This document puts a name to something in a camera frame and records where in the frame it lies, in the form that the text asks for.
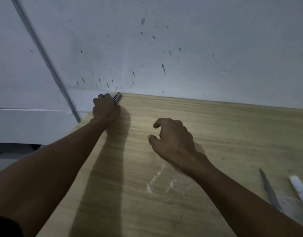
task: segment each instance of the wood grain surface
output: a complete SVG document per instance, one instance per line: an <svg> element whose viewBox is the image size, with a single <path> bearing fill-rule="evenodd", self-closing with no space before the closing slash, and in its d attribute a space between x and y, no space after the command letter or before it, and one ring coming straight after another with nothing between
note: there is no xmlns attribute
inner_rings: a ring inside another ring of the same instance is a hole
<svg viewBox="0 0 303 237"><path fill-rule="evenodd" d="M303 224L288 179L303 181L303 110L134 94L120 105L120 120L38 236L235 236L205 192L153 152L147 135L158 136L159 117L181 120L215 166L268 201L261 167L285 213Z"/></svg>

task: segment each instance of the white wall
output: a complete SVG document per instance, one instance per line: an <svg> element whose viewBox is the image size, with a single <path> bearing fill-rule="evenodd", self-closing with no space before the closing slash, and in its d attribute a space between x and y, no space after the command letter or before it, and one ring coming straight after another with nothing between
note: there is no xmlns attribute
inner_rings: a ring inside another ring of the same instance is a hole
<svg viewBox="0 0 303 237"><path fill-rule="evenodd" d="M303 0L22 4L68 88L303 108Z"/></svg>
<svg viewBox="0 0 303 237"><path fill-rule="evenodd" d="M0 142L49 144L76 125L11 0L0 0Z"/></svg>

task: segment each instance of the white object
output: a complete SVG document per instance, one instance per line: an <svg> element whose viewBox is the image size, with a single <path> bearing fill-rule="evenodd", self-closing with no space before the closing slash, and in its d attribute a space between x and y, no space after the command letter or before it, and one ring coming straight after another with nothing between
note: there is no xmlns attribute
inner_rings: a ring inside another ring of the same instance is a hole
<svg viewBox="0 0 303 237"><path fill-rule="evenodd" d="M291 181L293 187L295 188L296 192L298 192L298 195L303 202L303 184L302 184L302 182L295 175L290 176L290 181Z"/></svg>

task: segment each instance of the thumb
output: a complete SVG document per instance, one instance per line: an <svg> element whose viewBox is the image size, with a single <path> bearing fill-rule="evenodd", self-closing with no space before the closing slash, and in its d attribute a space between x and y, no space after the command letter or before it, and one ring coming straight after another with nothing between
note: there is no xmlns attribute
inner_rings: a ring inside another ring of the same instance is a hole
<svg viewBox="0 0 303 237"><path fill-rule="evenodd" d="M159 139L157 139L157 137L154 135L148 135L147 139L148 139L149 143L151 144L152 148L155 150L155 147L156 147L157 143L159 142Z"/></svg>

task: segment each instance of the hand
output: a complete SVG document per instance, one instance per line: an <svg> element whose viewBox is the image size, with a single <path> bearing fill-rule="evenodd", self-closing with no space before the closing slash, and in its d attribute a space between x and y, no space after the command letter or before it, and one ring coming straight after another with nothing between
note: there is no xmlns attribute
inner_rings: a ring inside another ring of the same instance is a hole
<svg viewBox="0 0 303 237"><path fill-rule="evenodd" d="M93 103L94 119L105 120L107 124L110 125L120 117L121 108L119 105L114 105L113 99L109 93L98 95L98 98L93 99Z"/></svg>
<svg viewBox="0 0 303 237"><path fill-rule="evenodd" d="M180 120L159 118L153 127L161 127L160 140L154 135L147 137L153 150L185 174L190 175L199 165L212 165L205 154L196 151L193 136Z"/></svg>

